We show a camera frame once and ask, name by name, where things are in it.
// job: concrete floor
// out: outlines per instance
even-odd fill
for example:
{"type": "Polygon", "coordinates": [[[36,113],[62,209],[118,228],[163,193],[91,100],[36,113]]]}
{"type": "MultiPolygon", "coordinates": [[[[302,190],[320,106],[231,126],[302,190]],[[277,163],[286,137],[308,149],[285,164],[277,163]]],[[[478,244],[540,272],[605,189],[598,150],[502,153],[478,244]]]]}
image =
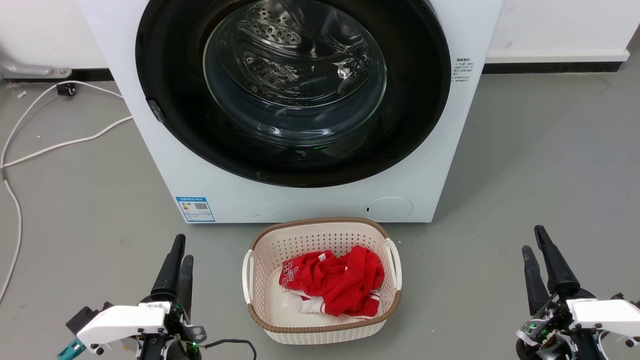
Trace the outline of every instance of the concrete floor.
{"type": "MultiPolygon", "coordinates": [[[[184,233],[195,255],[194,321],[210,340],[249,339],[259,359],[514,359],[515,331],[528,317],[520,247],[535,247],[536,224],[547,227],[584,288],[601,298],[619,291],[640,298],[639,55],[617,74],[484,76],[436,220],[385,225],[403,260],[398,311],[377,335],[349,343],[279,345],[254,324],[240,267],[264,225],[186,225],[133,122],[11,167],[24,242],[0,305],[3,358],[53,358],[72,339],[65,322],[83,306],[135,304],[173,237],[184,233]]],[[[2,142],[46,87],[1,90],[2,142]],[[23,90],[27,96],[17,98],[23,90]]],[[[127,115],[122,101],[86,87],[72,99],[48,95],[8,159],[95,134],[127,115]]],[[[13,201],[0,189],[3,279],[16,224],[13,201]]],[[[610,359],[640,354],[612,338],[610,359]]],[[[204,359],[250,354],[230,344],[204,359]]]]}

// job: white washing machine body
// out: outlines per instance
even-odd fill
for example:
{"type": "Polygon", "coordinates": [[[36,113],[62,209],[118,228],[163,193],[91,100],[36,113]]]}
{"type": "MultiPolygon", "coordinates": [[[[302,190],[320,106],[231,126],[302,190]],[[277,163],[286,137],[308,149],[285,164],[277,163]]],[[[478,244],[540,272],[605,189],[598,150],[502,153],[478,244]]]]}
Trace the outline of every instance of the white washing machine body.
{"type": "Polygon", "coordinates": [[[189,223],[314,217],[432,221],[502,6],[502,0],[429,0],[451,57],[451,87],[440,120],[411,154],[378,174],[337,186],[300,188],[227,172],[189,150],[156,119],[136,69],[136,34],[148,0],[80,3],[179,213],[189,223]]]}

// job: white basket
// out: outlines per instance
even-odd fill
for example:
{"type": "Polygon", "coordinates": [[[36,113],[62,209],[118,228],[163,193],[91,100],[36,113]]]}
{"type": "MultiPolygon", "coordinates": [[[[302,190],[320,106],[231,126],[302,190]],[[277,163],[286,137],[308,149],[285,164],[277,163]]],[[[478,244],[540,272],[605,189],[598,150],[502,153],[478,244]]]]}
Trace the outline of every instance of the white basket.
{"type": "Polygon", "coordinates": [[[252,318],[272,339],[289,345],[338,343],[375,334],[397,309],[402,288],[395,244],[380,225],[363,218],[318,218],[268,227],[244,256],[242,275],[252,318]],[[378,314],[369,320],[300,314],[300,296],[280,289],[282,262],[313,251],[342,256],[355,245],[376,253],[385,269],[378,314]]]}

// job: power cord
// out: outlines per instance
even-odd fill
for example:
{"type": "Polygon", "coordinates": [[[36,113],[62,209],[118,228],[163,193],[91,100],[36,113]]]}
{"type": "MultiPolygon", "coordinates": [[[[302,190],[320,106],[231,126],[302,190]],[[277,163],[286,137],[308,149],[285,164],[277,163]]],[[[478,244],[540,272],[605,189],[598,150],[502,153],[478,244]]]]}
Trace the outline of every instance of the power cord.
{"type": "Polygon", "coordinates": [[[222,340],[218,340],[218,341],[214,341],[210,344],[206,344],[203,345],[202,347],[204,347],[204,349],[208,349],[211,347],[214,347],[216,345],[220,345],[220,344],[224,344],[224,343],[240,343],[240,344],[247,344],[249,345],[249,347],[251,347],[251,351],[253,351],[253,360],[255,360],[255,358],[258,356],[258,353],[256,353],[255,351],[255,347],[253,347],[253,344],[251,343],[251,341],[249,340],[242,340],[242,339],[222,339],[222,340]]]}
{"type": "Polygon", "coordinates": [[[15,246],[15,254],[13,255],[13,260],[11,262],[11,267],[9,268],[9,273],[6,276],[6,280],[4,280],[4,285],[2,287],[2,291],[0,291],[0,304],[2,303],[2,300],[4,298],[4,294],[6,293],[7,288],[9,287],[9,282],[11,281],[11,277],[13,276],[13,271],[15,270],[15,264],[18,261],[18,255],[20,254],[20,246],[22,245],[22,211],[20,210],[20,204],[18,203],[18,199],[15,197],[15,194],[13,193],[13,191],[11,190],[11,186],[9,186],[9,180],[6,176],[6,168],[18,163],[21,163],[25,160],[31,159],[31,158],[35,158],[36,156],[42,155],[45,152],[49,152],[53,149],[57,149],[59,147],[63,147],[66,145],[71,145],[73,143],[79,143],[79,142],[85,142],[88,140],[93,140],[95,138],[98,138],[100,136],[102,136],[104,133],[106,133],[107,131],[113,129],[115,126],[122,124],[123,122],[127,121],[127,120],[131,120],[133,119],[132,117],[126,117],[124,119],[118,120],[116,122],[114,122],[112,125],[110,125],[109,127],[107,127],[106,129],[102,130],[101,132],[97,133],[96,135],[93,136],[89,136],[88,138],[82,138],[82,139],[78,139],[78,140],[72,140],[69,142],[64,142],[64,143],[59,143],[58,145],[54,145],[51,147],[48,147],[44,150],[38,151],[38,152],[34,152],[31,155],[27,155],[23,158],[20,158],[18,160],[12,161],[10,163],[5,164],[4,163],[4,158],[6,156],[6,150],[9,148],[9,144],[11,143],[11,141],[13,140],[13,137],[15,136],[20,124],[22,123],[22,120],[24,120],[24,117],[27,115],[27,113],[29,113],[29,111],[33,108],[33,106],[36,104],[36,102],[38,102],[47,92],[50,92],[51,90],[55,89],[57,85],[62,85],[62,84],[82,84],[85,86],[89,86],[90,88],[94,88],[96,90],[100,90],[106,93],[109,93],[111,95],[115,95],[119,98],[122,99],[122,95],[112,92],[111,90],[107,90],[95,85],[91,85],[88,83],[83,83],[82,81],[74,81],[74,80],[70,80],[70,81],[63,81],[61,83],[58,83],[56,85],[53,85],[52,87],[48,88],[47,90],[45,90],[42,94],[40,94],[40,96],[38,96],[33,103],[31,103],[31,105],[29,106],[29,108],[27,109],[27,111],[24,112],[24,114],[22,114],[22,116],[20,117],[20,119],[18,120],[18,122],[16,123],[16,125],[13,127],[13,130],[11,130],[11,133],[9,134],[9,137],[6,140],[6,143],[4,144],[4,148],[2,150],[2,156],[0,156],[0,175],[2,176],[2,179],[4,181],[4,185],[6,186],[7,191],[9,191],[9,194],[11,195],[11,198],[13,199],[14,203],[15,203],[15,209],[18,213],[18,242],[15,246]]]}

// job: red clothing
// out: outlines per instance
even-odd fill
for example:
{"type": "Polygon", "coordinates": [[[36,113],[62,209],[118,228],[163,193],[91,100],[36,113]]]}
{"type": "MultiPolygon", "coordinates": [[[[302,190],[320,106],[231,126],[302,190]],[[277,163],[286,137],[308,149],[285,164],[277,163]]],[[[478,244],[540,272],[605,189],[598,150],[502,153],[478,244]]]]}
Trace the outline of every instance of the red clothing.
{"type": "Polygon", "coordinates": [[[280,285],[302,291],[303,298],[322,297],[317,308],[333,316],[375,316],[385,272],[378,256],[357,245],[336,258],[329,250],[313,252],[282,264],[280,285]]]}

